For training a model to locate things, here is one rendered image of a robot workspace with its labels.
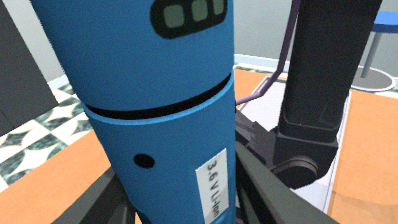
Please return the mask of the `blue electric screwdriver barrel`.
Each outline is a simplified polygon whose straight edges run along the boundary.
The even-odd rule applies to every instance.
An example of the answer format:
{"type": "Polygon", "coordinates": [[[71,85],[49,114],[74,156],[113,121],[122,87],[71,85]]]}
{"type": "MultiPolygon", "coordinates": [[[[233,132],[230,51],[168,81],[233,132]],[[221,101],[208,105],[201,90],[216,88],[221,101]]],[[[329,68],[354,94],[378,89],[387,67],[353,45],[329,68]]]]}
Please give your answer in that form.
{"type": "Polygon", "coordinates": [[[29,0],[142,224],[236,224],[233,0],[29,0]]]}

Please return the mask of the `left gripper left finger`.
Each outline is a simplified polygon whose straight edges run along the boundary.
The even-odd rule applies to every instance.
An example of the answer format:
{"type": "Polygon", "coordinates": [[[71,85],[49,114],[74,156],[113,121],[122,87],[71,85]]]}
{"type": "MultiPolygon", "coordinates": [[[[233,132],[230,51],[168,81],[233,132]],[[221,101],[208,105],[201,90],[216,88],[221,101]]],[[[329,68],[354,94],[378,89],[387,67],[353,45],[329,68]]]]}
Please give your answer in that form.
{"type": "Polygon", "coordinates": [[[135,224],[135,221],[136,212],[111,165],[50,224],[135,224]]]}

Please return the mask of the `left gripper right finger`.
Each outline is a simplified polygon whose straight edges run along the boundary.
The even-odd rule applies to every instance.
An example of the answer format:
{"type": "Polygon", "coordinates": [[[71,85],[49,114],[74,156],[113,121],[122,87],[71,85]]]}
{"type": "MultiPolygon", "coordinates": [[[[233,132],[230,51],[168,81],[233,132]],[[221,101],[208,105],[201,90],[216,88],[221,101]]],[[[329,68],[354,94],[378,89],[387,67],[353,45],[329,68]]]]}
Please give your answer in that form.
{"type": "Polygon", "coordinates": [[[235,161],[244,224],[340,224],[289,189],[238,141],[235,161]]]}

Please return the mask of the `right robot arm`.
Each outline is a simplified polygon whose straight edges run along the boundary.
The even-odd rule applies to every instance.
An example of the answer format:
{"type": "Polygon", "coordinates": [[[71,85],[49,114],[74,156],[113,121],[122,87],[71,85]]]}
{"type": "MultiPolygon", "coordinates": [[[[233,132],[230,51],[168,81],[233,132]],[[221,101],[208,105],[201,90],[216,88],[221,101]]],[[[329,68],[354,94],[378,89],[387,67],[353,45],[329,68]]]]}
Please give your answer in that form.
{"type": "Polygon", "coordinates": [[[235,141],[288,188],[308,186],[328,173],[339,149],[345,102],[381,3],[300,0],[276,144],[277,126],[268,131],[236,108],[235,141]]]}

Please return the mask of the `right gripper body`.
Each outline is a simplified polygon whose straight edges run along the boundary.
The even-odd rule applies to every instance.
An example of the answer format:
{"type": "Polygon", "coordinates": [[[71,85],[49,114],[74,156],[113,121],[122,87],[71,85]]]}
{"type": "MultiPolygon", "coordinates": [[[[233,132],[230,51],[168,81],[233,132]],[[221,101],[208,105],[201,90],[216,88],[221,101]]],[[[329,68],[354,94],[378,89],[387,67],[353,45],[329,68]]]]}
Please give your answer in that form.
{"type": "Polygon", "coordinates": [[[236,224],[243,224],[243,220],[240,213],[238,196],[236,196],[236,224]]]}

